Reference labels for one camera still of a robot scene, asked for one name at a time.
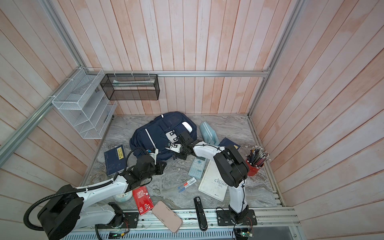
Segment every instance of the red pencil holder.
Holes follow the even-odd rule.
[[[263,165],[261,165],[261,167],[255,168],[255,167],[252,167],[247,161],[246,161],[246,163],[248,164],[248,167],[249,167],[249,172],[247,174],[249,177],[256,175],[256,173],[260,170],[260,168],[262,168],[264,166],[264,164],[263,164]]]

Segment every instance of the wire mesh basket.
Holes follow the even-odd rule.
[[[57,109],[81,110],[103,77],[103,70],[100,70],[97,75],[89,75],[86,74],[84,68],[80,69],[53,99],[53,105]]]
[[[109,100],[158,100],[156,74],[106,74],[100,83]]]
[[[102,139],[117,107],[104,91],[95,91],[103,77],[102,70],[89,75],[82,68],[52,101],[82,138]]]

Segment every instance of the robotic arm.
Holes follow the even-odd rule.
[[[215,161],[221,177],[229,185],[231,218],[238,224],[248,212],[244,185],[249,168],[244,159],[233,146],[217,147],[203,141],[194,141],[188,132],[182,132],[179,140],[181,144],[177,144],[175,151],[179,158],[186,159],[188,154],[193,154]],[[150,155],[142,155],[135,166],[110,180],[86,187],[65,185],[56,194],[34,203],[24,215],[24,224],[33,230],[45,231],[49,240],[59,240],[72,230],[96,224],[119,227],[124,222],[124,214],[116,203],[111,202],[102,207],[90,205],[143,186],[142,180],[152,180],[153,175],[161,175],[165,166],[165,162],[155,164]],[[47,200],[49,202],[38,213],[42,227],[33,225],[29,221],[29,214]]]

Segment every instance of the backpack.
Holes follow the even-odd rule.
[[[192,127],[191,132],[189,132],[183,125],[183,122],[187,122]],[[156,160],[168,160],[175,154],[174,151],[166,149],[166,147],[169,147],[168,144],[170,142],[166,133],[171,132],[172,130],[175,131],[176,136],[187,131],[193,140],[197,140],[196,124],[184,113],[169,112],[159,115],[154,120],[136,129],[132,138],[129,140],[129,146],[131,149],[136,147],[151,149],[155,147],[159,150]],[[134,151],[133,154],[139,158],[144,153],[142,151]]]

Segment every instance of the marble tabletop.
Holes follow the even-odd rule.
[[[198,139],[202,140],[199,125],[207,121],[216,131],[220,141],[227,137],[241,145],[239,152],[244,158],[246,158],[250,149],[255,145],[247,121],[248,116],[246,115],[190,115],[188,117],[197,125]],[[122,144],[125,153],[128,154],[131,150],[129,140],[133,132],[154,118],[155,116],[119,116],[114,118],[96,161],[90,170],[89,177],[85,181],[86,185],[107,180],[104,152]],[[194,158],[194,156],[189,155],[186,160],[173,160],[171,158],[166,161],[167,167],[164,170],[164,174],[153,176],[152,182],[146,186],[154,204],[158,201],[163,201],[171,209],[194,209],[193,198],[200,196],[204,208],[228,207],[230,201],[229,190],[226,192],[224,201],[221,202],[198,191],[201,179],[197,179],[197,182],[185,191],[181,193],[177,191],[177,187],[180,184],[192,178],[188,175],[188,172]],[[136,157],[132,154],[128,159],[128,165],[132,166],[135,164]],[[277,206],[264,168],[261,168],[255,176],[247,178],[245,195],[250,207]],[[108,202],[114,202],[113,197],[104,199],[95,205],[104,205]],[[137,209],[133,197],[126,202],[118,203],[118,205],[123,210]]]

